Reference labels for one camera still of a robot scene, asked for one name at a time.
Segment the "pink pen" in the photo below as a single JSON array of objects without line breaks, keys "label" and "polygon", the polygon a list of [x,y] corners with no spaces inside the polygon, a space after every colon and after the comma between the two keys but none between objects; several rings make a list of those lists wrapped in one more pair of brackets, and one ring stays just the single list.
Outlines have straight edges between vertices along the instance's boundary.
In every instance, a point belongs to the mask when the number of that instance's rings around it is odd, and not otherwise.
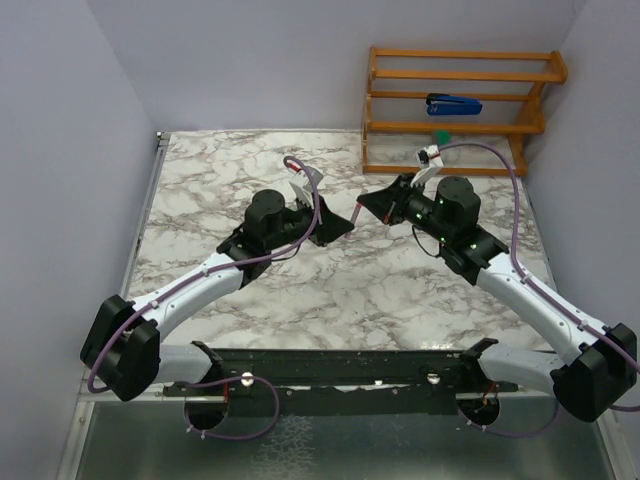
[{"label": "pink pen", "polygon": [[356,205],[355,205],[355,207],[353,209],[352,215],[351,215],[351,219],[350,219],[350,221],[351,221],[351,223],[353,225],[353,228],[349,232],[349,235],[353,234],[353,232],[355,231],[355,227],[356,227],[356,224],[357,224],[357,219],[358,219],[360,210],[361,210],[360,203],[356,203]]}]

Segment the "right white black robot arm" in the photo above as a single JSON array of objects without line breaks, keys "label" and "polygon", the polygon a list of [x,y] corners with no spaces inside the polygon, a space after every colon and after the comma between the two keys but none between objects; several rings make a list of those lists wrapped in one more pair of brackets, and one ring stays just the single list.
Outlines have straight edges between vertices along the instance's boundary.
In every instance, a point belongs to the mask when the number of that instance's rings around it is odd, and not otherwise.
[{"label": "right white black robot arm", "polygon": [[428,198],[423,184],[401,174],[357,201],[385,225],[408,222],[437,240],[452,272],[508,306],[553,349],[539,353],[483,341],[459,367],[467,389],[481,391],[493,381],[519,384],[554,396],[575,418],[593,422],[636,384],[636,334],[624,324],[606,325],[539,282],[514,247],[479,226],[481,200],[469,180],[445,177]]}]

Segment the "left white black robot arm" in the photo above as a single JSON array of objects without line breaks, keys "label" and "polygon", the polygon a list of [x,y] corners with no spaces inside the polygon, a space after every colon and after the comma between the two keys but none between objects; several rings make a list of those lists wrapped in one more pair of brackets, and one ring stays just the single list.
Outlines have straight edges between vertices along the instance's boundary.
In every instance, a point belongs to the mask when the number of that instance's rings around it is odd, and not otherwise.
[{"label": "left white black robot arm", "polygon": [[298,201],[290,209],[278,191],[258,192],[240,226],[191,272],[133,300],[113,295],[101,304],[80,352],[90,370],[89,391],[111,391],[122,401],[160,383],[189,384],[202,395],[214,392],[221,371],[212,350],[200,342],[168,345],[169,334],[256,280],[276,250],[294,250],[305,241],[326,246],[353,228],[324,201],[317,207]]}]

